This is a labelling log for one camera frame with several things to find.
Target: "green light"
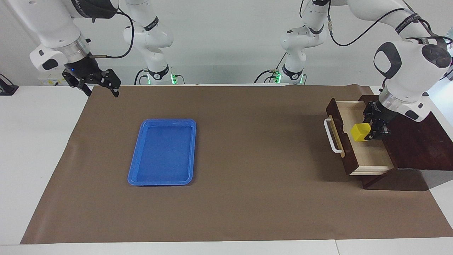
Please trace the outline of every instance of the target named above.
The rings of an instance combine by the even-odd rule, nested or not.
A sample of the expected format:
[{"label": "green light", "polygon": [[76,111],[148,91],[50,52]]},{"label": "green light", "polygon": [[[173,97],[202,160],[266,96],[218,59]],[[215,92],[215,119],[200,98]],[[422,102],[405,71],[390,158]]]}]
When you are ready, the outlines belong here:
[{"label": "green light", "polygon": [[275,78],[275,83],[280,83],[281,79],[282,79],[282,75],[280,73],[277,73],[277,78]]},{"label": "green light", "polygon": [[305,79],[306,79],[307,75],[306,74],[303,74],[302,75],[302,78],[300,79],[300,82],[299,84],[305,84]]},{"label": "green light", "polygon": [[178,83],[178,78],[176,78],[176,76],[174,74],[170,74],[171,76],[171,81],[173,84],[177,84]]}]

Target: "brown paper sheet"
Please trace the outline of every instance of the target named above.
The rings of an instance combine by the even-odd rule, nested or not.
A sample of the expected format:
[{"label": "brown paper sheet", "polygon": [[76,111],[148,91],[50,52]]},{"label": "brown paper sheet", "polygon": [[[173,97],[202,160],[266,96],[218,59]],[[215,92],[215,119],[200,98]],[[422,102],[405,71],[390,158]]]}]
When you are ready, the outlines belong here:
[{"label": "brown paper sheet", "polygon": [[[369,88],[96,87],[22,244],[453,236],[429,191],[368,191],[323,127],[330,99]],[[187,186],[134,187],[140,124],[197,122]]]}]

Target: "open drawer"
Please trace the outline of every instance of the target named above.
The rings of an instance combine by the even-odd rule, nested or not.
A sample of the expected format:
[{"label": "open drawer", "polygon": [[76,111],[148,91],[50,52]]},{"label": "open drawer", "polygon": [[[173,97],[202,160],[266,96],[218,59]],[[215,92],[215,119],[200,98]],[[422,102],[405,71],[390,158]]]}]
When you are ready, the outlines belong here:
[{"label": "open drawer", "polygon": [[393,169],[384,143],[381,140],[356,142],[350,134],[356,123],[363,122],[363,101],[335,101],[332,98],[324,121],[332,150],[342,157],[348,175],[379,176]]}]

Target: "yellow cube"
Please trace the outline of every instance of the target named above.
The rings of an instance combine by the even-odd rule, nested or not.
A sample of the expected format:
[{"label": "yellow cube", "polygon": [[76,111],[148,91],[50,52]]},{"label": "yellow cube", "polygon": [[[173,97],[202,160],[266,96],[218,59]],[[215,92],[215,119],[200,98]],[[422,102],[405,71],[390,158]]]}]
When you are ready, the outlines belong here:
[{"label": "yellow cube", "polygon": [[365,137],[370,133],[371,127],[369,123],[355,124],[351,129],[351,135],[354,141],[363,142]]}]

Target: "table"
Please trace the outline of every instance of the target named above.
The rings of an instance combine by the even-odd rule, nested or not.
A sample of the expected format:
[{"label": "table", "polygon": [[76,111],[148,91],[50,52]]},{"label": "table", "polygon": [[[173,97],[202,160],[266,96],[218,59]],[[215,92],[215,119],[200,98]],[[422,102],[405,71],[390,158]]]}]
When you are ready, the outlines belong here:
[{"label": "table", "polygon": [[[453,254],[453,238],[18,245],[86,100],[69,87],[21,87],[0,97],[0,254]],[[453,225],[453,182],[431,192]]]}]

